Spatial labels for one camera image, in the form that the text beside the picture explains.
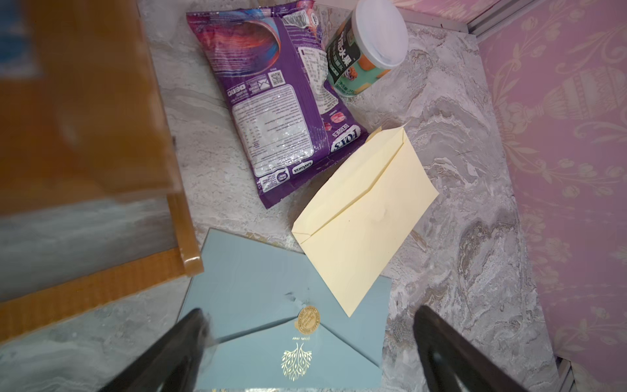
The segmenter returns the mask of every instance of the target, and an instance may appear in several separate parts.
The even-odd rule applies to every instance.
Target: green label
[[[329,42],[327,61],[329,83],[335,91],[348,97],[361,93],[388,71],[377,68],[361,53],[350,17]]]

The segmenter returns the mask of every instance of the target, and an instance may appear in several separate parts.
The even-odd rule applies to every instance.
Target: floral wallpaper pattern
[[[480,52],[553,349],[627,391],[627,2],[545,1]]]
[[[392,0],[399,8],[469,23],[498,0]]]

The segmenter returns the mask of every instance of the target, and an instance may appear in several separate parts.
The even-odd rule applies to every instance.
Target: plastic container
[[[407,26],[389,0],[359,0],[327,45],[335,91],[357,95],[400,65],[409,46]]]

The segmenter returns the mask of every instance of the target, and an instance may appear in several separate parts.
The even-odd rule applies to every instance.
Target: cream envelope
[[[294,222],[294,237],[349,317],[437,195],[405,130],[377,130]]]

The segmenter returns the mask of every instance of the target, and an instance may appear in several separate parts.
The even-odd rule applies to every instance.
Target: gray marble pattern
[[[229,9],[251,1],[194,3]],[[210,227],[300,251],[292,223],[326,172],[266,210],[221,92],[184,18],[140,2],[197,238]],[[347,15],[319,8],[327,37]],[[393,280],[382,390],[426,391],[413,339],[428,304],[531,391],[557,383],[512,185],[474,36],[409,25],[406,61],[348,105],[369,130],[406,123],[440,192],[383,275]],[[0,348],[0,390],[89,391],[173,324],[187,279]]]

